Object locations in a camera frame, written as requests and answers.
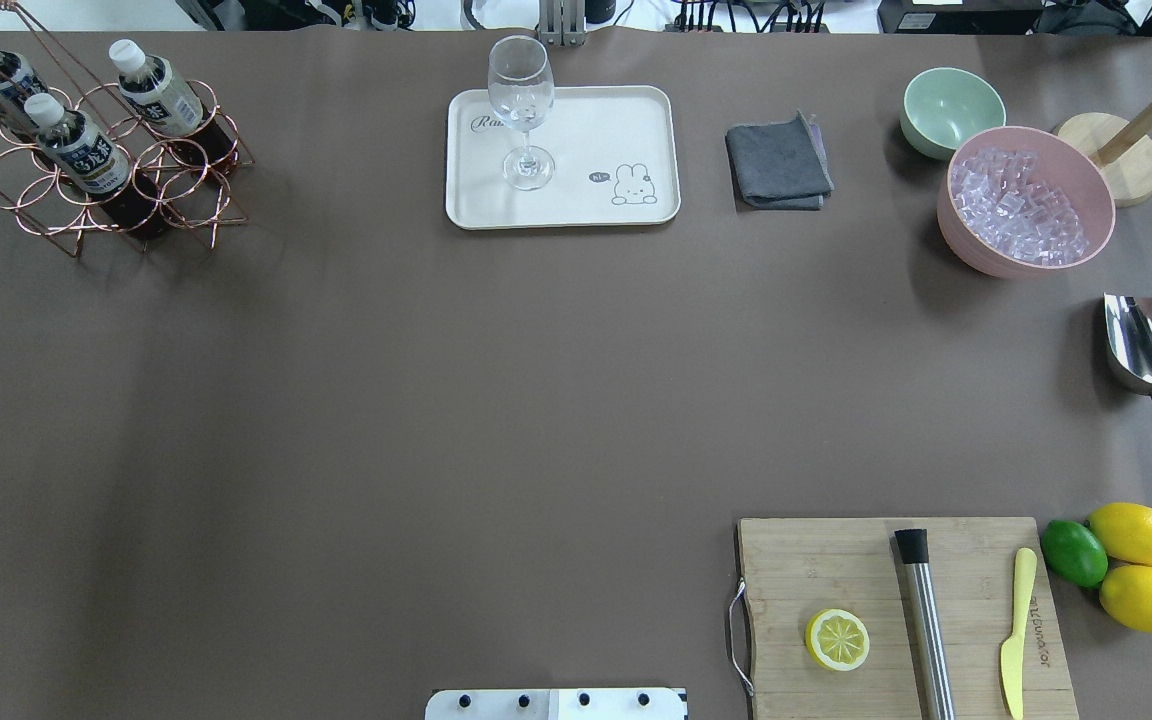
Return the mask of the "copper wire bottle basket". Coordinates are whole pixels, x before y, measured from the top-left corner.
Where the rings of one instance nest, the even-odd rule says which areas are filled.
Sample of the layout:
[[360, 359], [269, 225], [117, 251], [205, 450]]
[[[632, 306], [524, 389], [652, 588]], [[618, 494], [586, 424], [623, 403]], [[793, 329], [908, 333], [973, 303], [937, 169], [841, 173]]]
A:
[[166, 232], [205, 249], [250, 219], [233, 190], [253, 156], [214, 88], [132, 41], [147, 94], [97, 74], [18, 1], [0, 1], [0, 211], [70, 258], [96, 236], [146, 252]]

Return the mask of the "tea bottle middle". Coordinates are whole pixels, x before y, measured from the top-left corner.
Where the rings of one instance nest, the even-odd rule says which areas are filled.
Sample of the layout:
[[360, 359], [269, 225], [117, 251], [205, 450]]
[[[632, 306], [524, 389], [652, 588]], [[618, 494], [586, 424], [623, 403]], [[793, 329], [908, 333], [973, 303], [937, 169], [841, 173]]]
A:
[[223, 176], [236, 165], [236, 141], [202, 103], [169, 60], [147, 54], [131, 38], [119, 38], [108, 50], [123, 99], [156, 136], [168, 141], [179, 161], [197, 169], [209, 167]]

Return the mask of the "tea bottle front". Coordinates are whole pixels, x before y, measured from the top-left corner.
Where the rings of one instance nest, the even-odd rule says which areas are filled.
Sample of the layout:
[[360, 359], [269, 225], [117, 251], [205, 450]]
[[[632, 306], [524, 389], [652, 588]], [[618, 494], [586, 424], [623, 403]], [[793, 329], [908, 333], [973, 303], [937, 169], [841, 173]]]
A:
[[82, 109], [65, 108], [52, 94], [26, 100], [38, 126], [37, 145], [79, 185], [120, 232], [150, 241], [169, 232], [154, 179], [134, 162]]

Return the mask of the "cream rabbit serving tray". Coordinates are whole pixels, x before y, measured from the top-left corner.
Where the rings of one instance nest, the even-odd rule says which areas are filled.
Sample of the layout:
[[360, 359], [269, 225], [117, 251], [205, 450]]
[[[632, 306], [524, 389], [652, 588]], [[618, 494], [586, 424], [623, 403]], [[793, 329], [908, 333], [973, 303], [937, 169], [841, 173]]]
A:
[[505, 179], [522, 137], [495, 118], [484, 88], [454, 96], [447, 120], [445, 214], [467, 232], [666, 223], [681, 209], [675, 124], [659, 88], [558, 88], [532, 135], [556, 174], [535, 191]]

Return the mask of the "folded grey cloth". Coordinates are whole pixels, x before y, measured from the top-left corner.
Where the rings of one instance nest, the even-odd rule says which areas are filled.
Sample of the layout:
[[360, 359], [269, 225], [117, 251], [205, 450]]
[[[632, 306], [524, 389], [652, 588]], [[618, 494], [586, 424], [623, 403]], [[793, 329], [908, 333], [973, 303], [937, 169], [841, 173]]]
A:
[[723, 135], [738, 196], [750, 209], [819, 211], [835, 191], [823, 135], [803, 111]]

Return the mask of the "wooden cutting board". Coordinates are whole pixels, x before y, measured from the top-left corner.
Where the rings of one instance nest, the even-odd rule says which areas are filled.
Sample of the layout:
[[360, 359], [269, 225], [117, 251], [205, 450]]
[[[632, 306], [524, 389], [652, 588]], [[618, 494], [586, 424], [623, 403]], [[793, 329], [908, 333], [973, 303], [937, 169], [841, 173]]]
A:
[[[1020, 548], [1037, 550], [1030, 518], [744, 518], [736, 525], [744, 579], [755, 719], [927, 719], [914, 596], [896, 530], [923, 528], [931, 551], [952, 702], [960, 719], [1006, 719], [1000, 647], [1011, 634]], [[867, 626], [858, 670], [809, 655], [806, 626], [844, 609]]]

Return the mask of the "half lemon slice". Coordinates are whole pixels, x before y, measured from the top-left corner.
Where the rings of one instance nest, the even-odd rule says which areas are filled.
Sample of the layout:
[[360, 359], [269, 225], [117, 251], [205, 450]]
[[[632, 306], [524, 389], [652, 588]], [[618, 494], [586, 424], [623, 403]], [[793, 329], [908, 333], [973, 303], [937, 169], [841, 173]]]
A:
[[870, 635], [858, 615], [844, 609], [824, 609], [808, 621], [806, 652], [828, 670], [849, 673], [867, 661]]

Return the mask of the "mint green bowl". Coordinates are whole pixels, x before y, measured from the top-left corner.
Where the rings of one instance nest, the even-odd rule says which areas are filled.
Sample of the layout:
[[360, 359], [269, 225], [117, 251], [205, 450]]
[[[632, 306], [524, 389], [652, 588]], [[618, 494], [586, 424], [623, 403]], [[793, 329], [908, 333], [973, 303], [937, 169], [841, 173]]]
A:
[[923, 70], [902, 94], [902, 136], [927, 158], [952, 159], [973, 135], [1006, 124], [1005, 100], [995, 88], [964, 69]]

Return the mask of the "steel muddler black tip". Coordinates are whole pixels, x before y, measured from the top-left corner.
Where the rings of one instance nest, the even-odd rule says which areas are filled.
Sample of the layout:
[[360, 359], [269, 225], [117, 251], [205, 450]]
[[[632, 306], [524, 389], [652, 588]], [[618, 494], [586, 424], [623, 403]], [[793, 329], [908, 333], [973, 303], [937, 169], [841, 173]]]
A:
[[911, 601], [916, 643], [920, 653], [922, 685], [929, 703], [929, 719], [956, 719], [957, 711], [948, 673], [948, 657], [941, 628], [934, 575], [925, 528], [902, 528], [893, 533], [901, 564], [905, 569]]

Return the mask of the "pink bowl with ice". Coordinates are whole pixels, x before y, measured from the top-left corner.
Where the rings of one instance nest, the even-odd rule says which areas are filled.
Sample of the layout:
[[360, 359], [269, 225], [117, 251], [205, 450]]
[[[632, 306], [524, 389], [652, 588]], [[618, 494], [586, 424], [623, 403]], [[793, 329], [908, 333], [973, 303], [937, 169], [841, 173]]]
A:
[[1116, 209], [1100, 170], [1070, 143], [1005, 126], [977, 132], [952, 156], [937, 222], [960, 260], [1015, 279], [1094, 258]]

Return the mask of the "yellow plastic knife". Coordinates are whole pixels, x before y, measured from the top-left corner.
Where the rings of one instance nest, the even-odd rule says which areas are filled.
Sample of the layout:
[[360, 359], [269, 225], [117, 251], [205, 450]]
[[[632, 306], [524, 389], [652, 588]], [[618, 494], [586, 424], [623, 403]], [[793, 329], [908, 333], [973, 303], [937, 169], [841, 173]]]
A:
[[1026, 623], [1030, 601], [1037, 577], [1037, 555], [1033, 548], [1020, 547], [1011, 562], [1011, 621], [1010, 632], [998, 650], [998, 674], [1005, 694], [1007, 712], [1011, 719], [1024, 719], [1024, 657]]

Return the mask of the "green lime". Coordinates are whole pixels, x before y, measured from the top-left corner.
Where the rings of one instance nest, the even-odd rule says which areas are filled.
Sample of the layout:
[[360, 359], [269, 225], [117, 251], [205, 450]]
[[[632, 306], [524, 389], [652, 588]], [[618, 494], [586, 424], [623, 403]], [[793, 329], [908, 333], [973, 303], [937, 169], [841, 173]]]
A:
[[1044, 561], [1062, 579], [1078, 588], [1100, 588], [1108, 573], [1108, 555], [1087, 526], [1052, 520], [1039, 537]]

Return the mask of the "yellow lemon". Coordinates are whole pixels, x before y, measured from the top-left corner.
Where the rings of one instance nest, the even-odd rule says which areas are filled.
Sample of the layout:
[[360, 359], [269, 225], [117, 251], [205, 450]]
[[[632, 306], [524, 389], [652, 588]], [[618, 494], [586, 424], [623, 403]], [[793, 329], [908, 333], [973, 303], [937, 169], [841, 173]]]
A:
[[1100, 602], [1117, 623], [1152, 632], [1152, 566], [1123, 564], [1106, 574]]
[[1112, 559], [1152, 566], [1152, 507], [1106, 503], [1091, 511], [1085, 524]]

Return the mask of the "aluminium frame post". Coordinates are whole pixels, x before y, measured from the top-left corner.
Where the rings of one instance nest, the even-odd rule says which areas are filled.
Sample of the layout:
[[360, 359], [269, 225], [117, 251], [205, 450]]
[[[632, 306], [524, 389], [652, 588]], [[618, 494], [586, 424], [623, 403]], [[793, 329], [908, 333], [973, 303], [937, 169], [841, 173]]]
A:
[[585, 45], [585, 0], [540, 0], [536, 38], [544, 45], [577, 47]]

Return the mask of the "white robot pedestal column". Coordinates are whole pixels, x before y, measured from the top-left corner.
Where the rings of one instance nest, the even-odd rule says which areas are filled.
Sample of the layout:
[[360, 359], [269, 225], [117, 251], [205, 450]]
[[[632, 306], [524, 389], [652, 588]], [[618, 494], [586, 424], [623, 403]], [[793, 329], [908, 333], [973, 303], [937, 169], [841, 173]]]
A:
[[687, 719], [684, 689], [585, 687], [447, 689], [429, 698], [425, 719]]

